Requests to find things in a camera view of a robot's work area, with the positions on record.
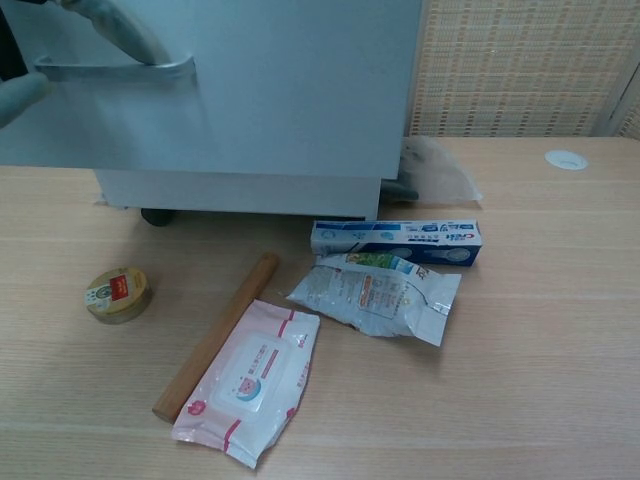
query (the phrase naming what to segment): white cabinet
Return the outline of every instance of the white cabinet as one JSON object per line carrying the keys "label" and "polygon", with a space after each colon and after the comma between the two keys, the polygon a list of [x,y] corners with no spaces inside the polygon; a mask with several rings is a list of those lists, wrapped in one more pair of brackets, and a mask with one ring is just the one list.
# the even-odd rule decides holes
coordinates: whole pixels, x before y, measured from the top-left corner
{"label": "white cabinet", "polygon": [[[2,163],[100,170],[116,205],[372,214],[380,179],[397,173],[421,0],[123,3],[172,60],[194,57],[195,78],[175,85],[59,83],[0,132]],[[42,56],[132,62],[88,21],[55,5],[0,6],[28,65]],[[314,197],[306,204],[296,188],[282,188],[313,184],[304,177],[322,186],[303,188]],[[230,182],[239,195],[256,197],[206,194],[207,182],[219,193]],[[340,202],[375,199],[365,202],[368,212],[341,209],[328,191],[320,193],[330,188],[343,190]]]}

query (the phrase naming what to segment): cabinet door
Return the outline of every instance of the cabinet door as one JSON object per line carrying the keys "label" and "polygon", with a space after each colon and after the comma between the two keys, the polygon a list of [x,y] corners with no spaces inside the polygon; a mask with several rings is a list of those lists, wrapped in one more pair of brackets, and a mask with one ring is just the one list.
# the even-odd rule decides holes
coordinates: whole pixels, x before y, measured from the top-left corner
{"label": "cabinet door", "polygon": [[[195,81],[65,82],[0,162],[284,175],[397,173],[421,0],[129,0]],[[28,65],[130,63],[55,5],[0,0]]]}

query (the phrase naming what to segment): metal handle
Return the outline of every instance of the metal handle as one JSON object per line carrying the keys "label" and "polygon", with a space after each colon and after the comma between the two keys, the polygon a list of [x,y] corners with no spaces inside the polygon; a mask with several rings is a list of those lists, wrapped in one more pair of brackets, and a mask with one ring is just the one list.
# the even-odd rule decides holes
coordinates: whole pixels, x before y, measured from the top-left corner
{"label": "metal handle", "polygon": [[33,64],[52,82],[175,83],[196,74],[193,57],[163,65],[60,65],[42,57]]}

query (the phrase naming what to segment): wet wipes package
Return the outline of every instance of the wet wipes package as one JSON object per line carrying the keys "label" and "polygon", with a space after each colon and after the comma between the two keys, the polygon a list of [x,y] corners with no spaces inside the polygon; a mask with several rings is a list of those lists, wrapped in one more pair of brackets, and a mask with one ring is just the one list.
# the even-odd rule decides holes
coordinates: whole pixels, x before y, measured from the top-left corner
{"label": "wet wipes package", "polygon": [[320,319],[255,300],[185,403],[172,438],[256,468],[298,409]]}
{"label": "wet wipes package", "polygon": [[460,279],[390,254],[329,255],[318,257],[287,298],[367,335],[440,346]]}
{"label": "wet wipes package", "polygon": [[316,221],[311,232],[311,249],[316,255],[390,253],[413,263],[468,267],[481,246],[480,229],[474,219]]}

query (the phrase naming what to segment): tin lid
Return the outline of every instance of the tin lid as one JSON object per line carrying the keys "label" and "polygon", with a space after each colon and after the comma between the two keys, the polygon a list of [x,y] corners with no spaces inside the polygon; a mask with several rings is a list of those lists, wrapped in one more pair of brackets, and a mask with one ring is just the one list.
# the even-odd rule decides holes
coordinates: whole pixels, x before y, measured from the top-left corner
{"label": "tin lid", "polygon": [[140,315],[151,302],[146,275],[137,268],[123,267],[96,278],[84,295],[91,314],[104,323],[124,323]]}

